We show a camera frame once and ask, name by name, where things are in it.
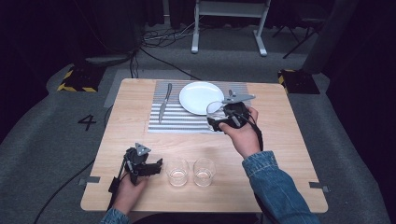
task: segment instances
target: hand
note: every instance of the hand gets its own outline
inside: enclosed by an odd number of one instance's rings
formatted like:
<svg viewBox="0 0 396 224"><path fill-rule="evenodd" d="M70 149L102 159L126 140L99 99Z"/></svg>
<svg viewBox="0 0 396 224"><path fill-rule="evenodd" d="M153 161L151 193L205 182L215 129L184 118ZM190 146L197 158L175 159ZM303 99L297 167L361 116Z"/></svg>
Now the hand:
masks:
<svg viewBox="0 0 396 224"><path fill-rule="evenodd" d="M254 123L257 121L259 112L250 106L247 106L247 109L251 115L249 120ZM247 123L240 129L232 128L226 123L221 123L219 127L231 137L233 146L244 159L260 152L259 139L250 124Z"/></svg>
<svg viewBox="0 0 396 224"><path fill-rule="evenodd" d="M128 216L136 204L140 194L146 188L149 182L149 177L144 176L137 179L137 185L133 185L128 173L124 173L124 178L120 182L119 190L117 191L117 197L114 201L113 208L121 211L125 216Z"/></svg>

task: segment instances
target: white plate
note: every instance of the white plate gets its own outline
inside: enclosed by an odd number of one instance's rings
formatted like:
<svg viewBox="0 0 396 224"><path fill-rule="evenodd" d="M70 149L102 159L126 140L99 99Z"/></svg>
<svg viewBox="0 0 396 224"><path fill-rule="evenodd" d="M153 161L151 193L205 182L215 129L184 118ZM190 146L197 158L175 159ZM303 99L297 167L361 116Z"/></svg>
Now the white plate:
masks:
<svg viewBox="0 0 396 224"><path fill-rule="evenodd" d="M181 105L196 115L206 115L207 106L215 101L223 101L224 94L216 85L209 82L192 82L180 91Z"/></svg>

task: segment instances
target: knife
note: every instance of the knife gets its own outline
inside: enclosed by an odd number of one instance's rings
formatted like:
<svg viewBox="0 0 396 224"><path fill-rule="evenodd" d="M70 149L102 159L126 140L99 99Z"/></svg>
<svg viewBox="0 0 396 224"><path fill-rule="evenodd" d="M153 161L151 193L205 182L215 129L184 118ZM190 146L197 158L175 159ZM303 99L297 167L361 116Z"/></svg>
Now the knife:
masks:
<svg viewBox="0 0 396 224"><path fill-rule="evenodd" d="M166 104L168 103L168 99L169 99L169 95L171 94L171 91L172 91L172 83L168 83L168 92L166 93L165 99L163 100L163 103L161 104L160 107L160 116L159 116L160 124L161 121L163 121L163 112L165 112Z"/></svg>

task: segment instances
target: striped placemat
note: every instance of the striped placemat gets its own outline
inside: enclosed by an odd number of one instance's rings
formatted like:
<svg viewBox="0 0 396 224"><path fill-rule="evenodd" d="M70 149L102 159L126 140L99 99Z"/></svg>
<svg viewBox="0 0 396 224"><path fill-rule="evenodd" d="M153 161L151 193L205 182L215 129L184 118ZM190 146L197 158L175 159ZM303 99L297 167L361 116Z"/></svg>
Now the striped placemat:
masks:
<svg viewBox="0 0 396 224"><path fill-rule="evenodd" d="M205 115L195 115L190 113L183 108L178 100L178 96L183 87L192 82L193 81L191 80L171 81L172 91L163 114L163 121L160 124L158 118L160 114L160 106L165 98L169 81L157 81L148 124L149 133L215 133L208 129ZM229 90L233 90L236 94L248 94L246 83L217 81L210 81L210 83L218 86L224 96L229 95ZM251 105L250 101L245 101L244 103L245 105Z"/></svg>

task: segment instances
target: metal stand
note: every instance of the metal stand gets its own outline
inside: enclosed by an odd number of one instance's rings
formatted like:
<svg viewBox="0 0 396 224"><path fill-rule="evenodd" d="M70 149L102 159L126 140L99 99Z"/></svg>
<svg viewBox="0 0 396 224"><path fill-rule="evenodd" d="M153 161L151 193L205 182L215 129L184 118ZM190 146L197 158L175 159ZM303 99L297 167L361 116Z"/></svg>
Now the metal stand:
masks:
<svg viewBox="0 0 396 224"><path fill-rule="evenodd" d="M195 27L192 36L191 53L198 53L199 43L199 17L208 16L231 16L231 17L251 17L261 18L259 30L254 30L254 38L261 56L267 56L267 50L262 42L262 28L268 14L271 0L266 0L262 4L254 3L233 3L233 2L206 2L196 0L195 4Z"/></svg>

